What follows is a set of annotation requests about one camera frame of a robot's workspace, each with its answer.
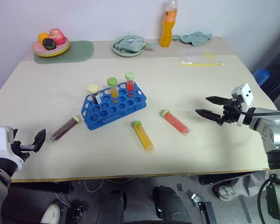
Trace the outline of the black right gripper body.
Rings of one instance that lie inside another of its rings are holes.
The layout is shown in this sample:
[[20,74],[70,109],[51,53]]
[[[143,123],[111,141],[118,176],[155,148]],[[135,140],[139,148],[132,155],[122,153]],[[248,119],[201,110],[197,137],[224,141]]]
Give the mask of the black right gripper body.
[[226,123],[238,122],[240,113],[238,113],[234,107],[237,107],[236,101],[234,99],[222,98],[220,100],[220,105],[223,105],[223,116],[218,120],[220,126]]

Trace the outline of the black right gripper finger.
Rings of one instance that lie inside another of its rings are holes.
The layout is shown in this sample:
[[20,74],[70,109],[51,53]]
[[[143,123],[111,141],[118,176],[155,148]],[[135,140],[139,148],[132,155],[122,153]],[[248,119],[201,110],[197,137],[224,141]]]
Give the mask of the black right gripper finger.
[[222,124],[222,119],[219,114],[215,114],[212,111],[208,111],[205,109],[195,109],[195,112],[203,118],[212,120],[212,121],[216,122],[217,124]]
[[208,100],[211,103],[216,104],[216,105],[225,105],[229,101],[228,98],[222,98],[222,97],[218,97],[218,96],[210,96],[210,97],[207,97],[206,100]]

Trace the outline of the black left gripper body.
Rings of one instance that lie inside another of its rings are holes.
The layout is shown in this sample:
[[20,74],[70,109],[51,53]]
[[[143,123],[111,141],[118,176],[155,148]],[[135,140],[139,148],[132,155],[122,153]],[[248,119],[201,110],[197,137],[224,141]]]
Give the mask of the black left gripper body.
[[20,141],[14,141],[12,151],[25,161],[30,156],[30,152],[37,152],[37,147],[35,145],[22,145]]

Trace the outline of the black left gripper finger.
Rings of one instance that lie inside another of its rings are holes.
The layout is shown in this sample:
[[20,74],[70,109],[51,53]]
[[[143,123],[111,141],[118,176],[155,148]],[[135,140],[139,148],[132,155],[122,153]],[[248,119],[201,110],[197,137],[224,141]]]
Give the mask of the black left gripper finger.
[[45,138],[46,138],[46,129],[42,129],[41,131],[38,132],[38,134],[36,135],[36,151],[38,152],[42,145],[45,142]]
[[39,151],[43,145],[43,130],[40,130],[35,136],[35,141],[33,143],[33,151]]

